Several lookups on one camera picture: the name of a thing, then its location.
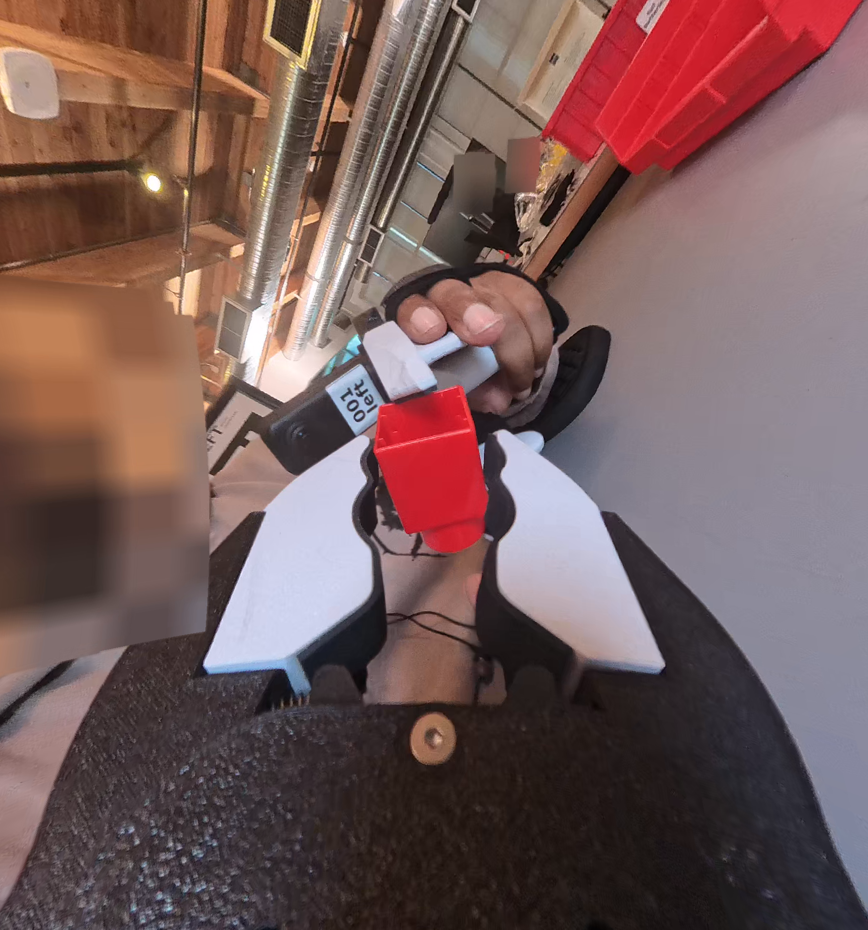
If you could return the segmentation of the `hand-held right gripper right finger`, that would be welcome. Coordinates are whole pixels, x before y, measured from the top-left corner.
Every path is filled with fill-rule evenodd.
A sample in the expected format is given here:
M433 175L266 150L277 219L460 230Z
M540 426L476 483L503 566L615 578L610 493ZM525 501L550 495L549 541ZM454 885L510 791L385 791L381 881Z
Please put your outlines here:
M504 672L661 672L665 661L595 502L520 436L484 446L481 647Z

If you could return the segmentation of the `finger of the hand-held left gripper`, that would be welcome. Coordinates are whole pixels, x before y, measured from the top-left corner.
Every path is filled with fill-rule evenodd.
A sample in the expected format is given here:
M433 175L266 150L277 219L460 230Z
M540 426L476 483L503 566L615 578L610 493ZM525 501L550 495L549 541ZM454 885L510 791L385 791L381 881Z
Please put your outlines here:
M365 354L390 403L400 403L437 389L425 347L413 343L396 323L365 333Z

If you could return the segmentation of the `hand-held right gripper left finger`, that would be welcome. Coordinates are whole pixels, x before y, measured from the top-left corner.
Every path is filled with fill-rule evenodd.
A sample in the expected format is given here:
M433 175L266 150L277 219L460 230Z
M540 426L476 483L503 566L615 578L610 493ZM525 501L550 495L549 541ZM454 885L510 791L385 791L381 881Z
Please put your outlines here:
M387 636L366 436L298 475L264 511L206 672L365 669Z

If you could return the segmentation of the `red plastic block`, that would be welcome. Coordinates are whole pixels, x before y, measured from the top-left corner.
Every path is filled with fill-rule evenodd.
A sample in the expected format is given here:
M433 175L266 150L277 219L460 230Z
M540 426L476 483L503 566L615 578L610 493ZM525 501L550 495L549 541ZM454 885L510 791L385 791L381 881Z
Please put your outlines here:
M488 491L462 387L384 404L373 452L407 534L442 554L483 536Z

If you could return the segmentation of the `black object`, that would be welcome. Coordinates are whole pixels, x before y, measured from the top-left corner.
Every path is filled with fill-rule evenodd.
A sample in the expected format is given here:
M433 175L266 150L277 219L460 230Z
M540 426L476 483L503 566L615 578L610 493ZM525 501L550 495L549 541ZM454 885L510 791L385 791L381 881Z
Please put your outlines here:
M565 175L557 177L544 193L542 201L542 211L539 216L539 224L545 227L551 227L560 211L565 206L570 190L574 183L575 171L571 170Z

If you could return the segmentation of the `person's left hand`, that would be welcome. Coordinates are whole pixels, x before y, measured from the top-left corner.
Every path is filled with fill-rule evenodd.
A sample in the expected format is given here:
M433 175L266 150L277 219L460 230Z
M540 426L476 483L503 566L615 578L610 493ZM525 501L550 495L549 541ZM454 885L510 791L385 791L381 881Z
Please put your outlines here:
M440 280L407 296L395 314L417 344L451 331L468 346L492 349L499 369L467 396L472 411L504 415L527 400L552 355L553 322L544 298L533 284L509 273L483 273L469 283Z

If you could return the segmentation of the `black framed marker sign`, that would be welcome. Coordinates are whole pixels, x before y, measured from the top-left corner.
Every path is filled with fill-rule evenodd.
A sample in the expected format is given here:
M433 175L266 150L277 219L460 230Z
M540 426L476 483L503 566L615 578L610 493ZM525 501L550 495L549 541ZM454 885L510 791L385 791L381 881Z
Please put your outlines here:
M235 454L261 434L281 402L238 377L231 377L205 417L208 473L222 471Z

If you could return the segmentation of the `wooden table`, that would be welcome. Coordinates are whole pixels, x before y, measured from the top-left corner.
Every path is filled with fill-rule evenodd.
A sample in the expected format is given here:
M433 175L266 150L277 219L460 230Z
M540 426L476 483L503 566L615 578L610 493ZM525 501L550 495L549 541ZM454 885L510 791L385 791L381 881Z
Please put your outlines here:
M533 280L548 280L558 273L629 177L606 144L585 168L585 176L573 187L548 232L522 265L523 272Z

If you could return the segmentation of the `large red plastic bin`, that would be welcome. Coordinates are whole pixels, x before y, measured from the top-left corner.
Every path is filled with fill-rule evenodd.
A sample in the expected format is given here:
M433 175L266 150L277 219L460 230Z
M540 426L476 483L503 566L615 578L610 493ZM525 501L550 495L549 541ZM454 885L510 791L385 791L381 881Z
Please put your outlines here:
M596 123L667 1L618 1L544 127L543 138L590 163L603 146Z

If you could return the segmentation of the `black lighting track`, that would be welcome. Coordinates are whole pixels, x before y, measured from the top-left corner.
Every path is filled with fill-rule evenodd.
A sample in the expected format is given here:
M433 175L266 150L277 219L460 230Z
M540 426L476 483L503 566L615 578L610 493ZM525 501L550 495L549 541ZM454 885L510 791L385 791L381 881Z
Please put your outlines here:
M92 175L127 172L139 174L144 167L140 159L85 160L72 162L0 164L0 180L31 177Z

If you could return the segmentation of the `low red plastic bin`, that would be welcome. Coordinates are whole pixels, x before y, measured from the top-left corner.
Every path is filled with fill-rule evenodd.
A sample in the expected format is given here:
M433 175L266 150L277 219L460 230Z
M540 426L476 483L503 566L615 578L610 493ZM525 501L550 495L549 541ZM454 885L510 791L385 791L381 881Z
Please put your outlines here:
M859 5L668 2L596 128L632 173L673 169L823 55Z

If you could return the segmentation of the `white ceiling access point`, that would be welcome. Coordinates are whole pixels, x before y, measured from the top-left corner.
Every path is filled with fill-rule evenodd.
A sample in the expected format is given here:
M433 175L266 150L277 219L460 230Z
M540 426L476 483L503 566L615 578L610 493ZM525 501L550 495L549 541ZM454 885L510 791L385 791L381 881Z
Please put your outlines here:
M0 47L0 95L10 113L47 121L60 112L56 69L43 53Z

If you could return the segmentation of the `silver ventilation duct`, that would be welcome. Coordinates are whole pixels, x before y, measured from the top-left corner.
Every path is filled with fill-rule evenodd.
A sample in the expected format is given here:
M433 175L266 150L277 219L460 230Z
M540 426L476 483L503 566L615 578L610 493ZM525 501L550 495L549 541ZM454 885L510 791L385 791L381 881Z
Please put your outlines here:
M383 6L282 348L291 362L302 361L308 348L321 348L330 338L450 6L447 1L387 1Z
M269 321L312 145L331 81L346 1L272 1L263 42L276 54L263 148L254 176L238 301Z

